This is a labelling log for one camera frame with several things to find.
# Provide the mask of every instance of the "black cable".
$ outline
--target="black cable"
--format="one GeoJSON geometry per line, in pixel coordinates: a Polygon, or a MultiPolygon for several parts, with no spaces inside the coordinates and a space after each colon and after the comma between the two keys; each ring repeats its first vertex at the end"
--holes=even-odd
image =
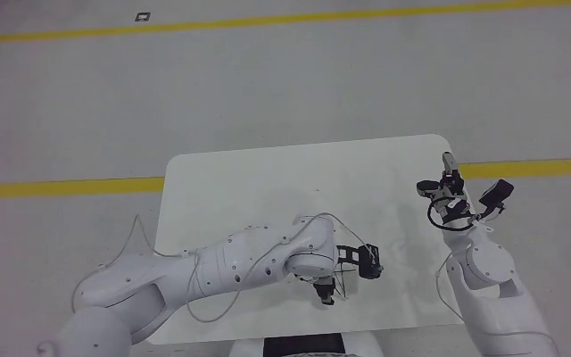
{"type": "MultiPolygon", "coordinates": [[[[444,201],[444,200],[451,200],[451,201],[452,201],[452,200],[455,200],[455,199],[456,199],[455,197],[445,196],[445,197],[440,197],[440,198],[436,198],[435,200],[433,200],[433,202],[431,202],[431,203],[428,205],[428,212],[426,213],[426,216],[428,217],[428,221],[430,221],[430,223],[431,223],[433,226],[435,226],[435,227],[437,227],[437,228],[439,228],[439,229],[449,230],[449,231],[452,231],[452,232],[462,232],[462,231],[464,231],[464,230],[468,230],[468,229],[474,227],[474,225],[473,225],[472,223],[468,223],[466,226],[460,227],[460,228],[446,227],[446,226],[443,226],[443,225],[440,225],[440,224],[436,223],[436,222],[432,219],[432,214],[431,214],[431,213],[432,213],[432,209],[436,206],[437,203],[439,203],[439,202],[441,202],[441,201],[444,201]]],[[[498,208],[500,208],[500,212],[502,212],[502,211],[505,209],[505,208],[503,208],[503,205],[502,205],[502,206],[499,206],[498,208]]],[[[474,217],[475,220],[481,220],[481,219],[486,218],[487,216],[489,216],[492,212],[495,211],[495,209],[496,209],[496,207],[492,207],[492,208],[491,208],[491,207],[487,207],[483,213],[478,213],[478,214],[475,214],[475,215],[473,215],[473,216],[463,216],[463,217],[461,217],[461,218],[474,217]]]]}
{"type": "Polygon", "coordinates": [[[446,226],[443,226],[443,225],[440,225],[440,224],[434,222],[434,220],[432,219],[432,214],[431,214],[431,213],[432,213],[432,209],[436,206],[436,204],[439,203],[439,202],[441,202],[441,201],[444,201],[444,200],[454,200],[454,199],[455,199],[454,197],[445,196],[445,197],[440,197],[440,198],[436,198],[435,200],[433,200],[433,202],[431,202],[431,203],[428,205],[428,212],[426,213],[426,216],[428,217],[428,221],[429,221],[433,226],[435,226],[435,227],[437,227],[437,228],[439,228],[439,229],[449,230],[449,231],[452,231],[452,232],[462,232],[462,231],[464,231],[464,230],[468,230],[468,229],[474,227],[474,225],[473,225],[472,223],[468,223],[465,227],[462,227],[462,228],[454,228],[454,227],[446,227],[446,226]]]}

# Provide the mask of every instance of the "white surface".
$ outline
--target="white surface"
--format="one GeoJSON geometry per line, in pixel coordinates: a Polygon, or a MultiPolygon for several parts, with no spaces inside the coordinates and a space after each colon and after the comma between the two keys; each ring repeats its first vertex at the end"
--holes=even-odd
{"type": "MultiPolygon", "coordinates": [[[[149,341],[176,344],[412,328],[458,322],[440,303],[434,272],[448,253],[426,219],[421,179],[438,179],[448,143],[435,135],[187,154],[167,168],[155,247],[210,245],[248,225],[327,211],[379,246],[378,280],[347,278],[348,300],[325,307],[312,286],[287,279],[244,292],[222,320],[201,324],[178,310],[149,341]]],[[[337,229],[338,244],[358,246],[337,229]]],[[[193,303],[203,316],[232,294],[193,303]]]]}

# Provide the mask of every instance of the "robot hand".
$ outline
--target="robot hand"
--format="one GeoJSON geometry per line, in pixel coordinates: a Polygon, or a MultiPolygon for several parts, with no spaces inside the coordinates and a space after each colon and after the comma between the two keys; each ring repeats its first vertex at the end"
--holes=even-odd
{"type": "MultiPolygon", "coordinates": [[[[484,225],[489,214],[504,210],[502,201],[511,195],[513,186],[502,179],[498,181],[480,198],[485,212],[474,214],[452,154],[444,153],[443,162],[445,170],[440,181],[417,183],[418,193],[431,200],[428,219],[443,231],[444,243],[451,249],[445,262],[446,272],[461,316],[443,302],[464,320],[476,348],[484,356],[558,356],[533,297],[517,275],[513,258],[505,247],[488,237],[493,229],[484,225]],[[432,219],[433,208],[440,214],[442,225],[432,219]],[[500,287],[498,298],[474,294],[489,286],[500,287]]],[[[440,271],[436,274],[436,287],[440,295],[439,274],[440,271]]]]}
{"type": "MultiPolygon", "coordinates": [[[[336,219],[320,213],[284,228],[249,227],[194,253],[120,257],[79,284],[78,312],[55,340],[40,344],[38,352],[58,357],[127,356],[131,345],[149,337],[180,307],[186,305],[196,317],[187,304],[193,300],[233,291],[236,300],[240,291],[276,283],[289,273],[315,278],[321,287],[339,258],[334,225],[327,216],[336,219]]],[[[378,278],[378,250],[364,246],[370,255],[353,263],[359,264],[364,278],[378,278]]],[[[319,297],[331,301],[323,291],[319,297]]],[[[212,322],[231,306],[217,318],[196,318],[212,322]]]]}

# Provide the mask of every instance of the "white cable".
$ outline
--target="white cable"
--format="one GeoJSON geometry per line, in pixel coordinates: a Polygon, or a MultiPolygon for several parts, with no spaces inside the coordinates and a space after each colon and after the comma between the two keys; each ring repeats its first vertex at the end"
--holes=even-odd
{"type": "MultiPolygon", "coordinates": [[[[329,213],[329,212],[318,213],[315,216],[311,217],[310,220],[305,222],[303,227],[301,227],[300,230],[298,230],[297,233],[295,233],[290,238],[290,242],[293,242],[315,219],[317,219],[319,217],[325,217],[325,216],[329,216],[329,217],[332,217],[335,220],[337,220],[337,222],[339,222],[339,224],[341,224],[345,229],[347,229],[351,234],[353,234],[353,236],[356,237],[363,245],[365,245],[365,247],[367,248],[367,250],[371,254],[371,256],[375,256],[373,254],[373,252],[371,251],[371,249],[365,244],[365,242],[363,242],[363,240],[359,236],[357,236],[357,234],[355,232],[353,232],[349,227],[345,226],[345,224],[341,220],[339,220],[334,214],[329,213]]],[[[232,302],[220,315],[218,315],[217,317],[215,317],[213,319],[199,318],[198,316],[196,316],[196,314],[193,313],[192,309],[190,308],[190,302],[187,301],[186,302],[186,309],[188,310],[188,313],[190,313],[190,315],[195,320],[202,322],[202,323],[210,323],[210,322],[214,322],[214,321],[218,321],[218,320],[222,319],[224,317],[224,315],[226,315],[230,311],[230,309],[232,309],[232,307],[234,306],[234,304],[238,300],[238,296],[240,296],[240,293],[242,293],[242,286],[244,286],[245,281],[248,279],[248,277],[250,276],[250,274],[252,273],[252,271],[254,270],[256,265],[261,260],[263,260],[265,257],[267,257],[268,254],[270,254],[277,246],[280,246],[280,245],[282,245],[282,244],[278,243],[278,244],[272,246],[265,254],[263,254],[260,258],[258,258],[258,260],[256,262],[254,262],[254,264],[252,264],[250,269],[246,272],[246,275],[244,276],[244,279],[242,280],[240,287],[238,288],[238,290],[236,290],[236,294],[234,295],[232,302]]],[[[186,285],[186,296],[190,295],[190,286],[192,285],[194,274],[196,273],[196,269],[198,268],[199,262],[200,262],[200,255],[198,254],[198,250],[195,250],[194,251],[194,268],[193,268],[192,273],[190,274],[190,278],[188,279],[188,284],[186,285]]]]}
{"type": "MultiPolygon", "coordinates": [[[[210,323],[210,322],[214,322],[214,321],[218,321],[220,319],[222,319],[224,317],[224,315],[226,315],[230,309],[232,309],[232,307],[234,306],[234,304],[236,303],[236,301],[238,300],[238,296],[240,296],[240,293],[242,293],[242,286],[244,286],[245,281],[248,279],[248,277],[250,276],[250,274],[252,273],[252,271],[254,270],[254,268],[256,267],[256,265],[265,257],[268,256],[268,254],[271,253],[271,251],[273,251],[277,246],[281,245],[281,243],[277,243],[276,245],[272,246],[266,253],[264,253],[260,258],[258,258],[258,260],[256,262],[254,262],[254,264],[252,264],[252,266],[250,267],[250,269],[246,272],[246,275],[244,276],[244,279],[242,280],[242,284],[240,284],[240,287],[238,288],[238,290],[236,291],[236,294],[234,295],[234,299],[232,299],[232,302],[230,303],[230,305],[217,317],[213,318],[213,319],[203,319],[203,318],[199,318],[198,316],[196,316],[193,311],[190,309],[190,302],[187,301],[186,302],[186,309],[188,310],[188,313],[190,313],[190,315],[197,321],[202,322],[202,323],[210,323]]],[[[186,296],[188,296],[190,294],[190,286],[192,284],[193,281],[193,277],[194,274],[196,273],[196,268],[198,267],[198,263],[200,262],[200,256],[198,255],[198,250],[194,251],[194,269],[193,272],[190,274],[190,279],[188,280],[188,285],[186,286],[186,296]]]]}
{"type": "MultiPolygon", "coordinates": [[[[448,256],[446,257],[446,259],[444,259],[444,262],[442,263],[442,265],[440,266],[440,268],[436,271],[436,273],[434,274],[436,276],[436,293],[438,294],[438,297],[440,298],[440,301],[443,302],[444,305],[446,305],[446,307],[448,307],[452,312],[454,312],[454,314],[456,316],[459,317],[460,320],[462,320],[464,322],[464,324],[468,325],[468,323],[462,318],[462,316],[459,314],[459,312],[457,312],[453,307],[451,307],[448,303],[446,303],[443,299],[443,296],[440,292],[440,286],[438,285],[438,278],[440,277],[440,272],[443,269],[444,265],[446,264],[446,262],[450,259],[450,257],[452,257],[452,253],[448,254],[448,256]]],[[[537,336],[544,336],[547,339],[550,340],[551,344],[553,345],[553,348],[555,349],[555,354],[560,357],[561,354],[559,353],[559,347],[557,346],[557,343],[555,342],[555,339],[553,337],[551,337],[550,335],[540,332],[540,331],[515,331],[515,332],[505,332],[505,333],[493,333],[493,332],[487,332],[484,331],[482,329],[480,329],[480,327],[476,326],[476,325],[470,325],[471,328],[474,328],[476,330],[478,330],[478,332],[487,335],[487,336],[515,336],[515,335],[537,335],[537,336]]]]}
{"type": "Polygon", "coordinates": [[[88,278],[91,278],[93,275],[95,275],[97,272],[101,271],[101,270],[105,270],[108,269],[109,267],[111,267],[122,255],[123,252],[125,252],[125,249],[127,248],[127,244],[129,242],[129,240],[131,240],[131,237],[133,236],[133,232],[135,231],[135,225],[137,224],[137,222],[139,222],[139,226],[141,227],[141,230],[143,231],[143,238],[145,239],[145,243],[146,246],[155,254],[160,255],[161,257],[165,257],[165,258],[175,258],[175,257],[179,257],[181,256],[180,254],[177,255],[168,255],[168,254],[163,254],[160,252],[157,252],[153,246],[151,245],[151,242],[149,242],[149,239],[146,236],[146,232],[145,232],[145,226],[143,226],[143,222],[141,221],[141,217],[139,215],[136,215],[135,218],[133,219],[133,225],[131,226],[131,230],[128,233],[128,237],[125,240],[125,243],[123,244],[123,247],[121,248],[121,250],[119,251],[119,254],[117,254],[117,256],[115,256],[115,258],[113,258],[112,261],[106,263],[106,264],[102,264],[100,265],[96,270],[93,270],[92,272],[90,272],[89,274],[87,274],[85,277],[83,277],[78,284],[73,288],[73,293],[71,293],[71,311],[73,311],[73,313],[75,313],[75,295],[78,292],[78,288],[81,285],[81,283],[83,283],[85,280],[87,280],[88,278]]]}

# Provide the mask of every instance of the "floor marking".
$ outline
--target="floor marking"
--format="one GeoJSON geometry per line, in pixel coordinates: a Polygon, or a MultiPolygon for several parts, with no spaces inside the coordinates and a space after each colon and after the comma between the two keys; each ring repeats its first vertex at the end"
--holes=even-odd
{"type": "MultiPolygon", "coordinates": [[[[460,171],[464,179],[564,176],[571,175],[571,159],[463,163],[460,171]]],[[[0,184],[0,198],[160,193],[163,185],[163,177],[16,182],[0,184]]]]}
{"type": "Polygon", "coordinates": [[[448,4],[423,7],[403,7],[389,9],[370,9],[348,12],[305,13],[283,16],[266,16],[245,19],[227,19],[215,21],[172,22],[145,24],[111,29],[70,29],[64,31],[32,32],[0,35],[2,42],[43,41],[79,37],[125,36],[136,34],[192,31],[200,29],[226,29],[247,26],[268,26],[293,24],[300,22],[323,22],[359,19],[381,19],[387,17],[405,17],[435,15],[459,12],[490,12],[516,10],[533,7],[569,6],[571,0],[511,0],[472,4],[448,4]]]}

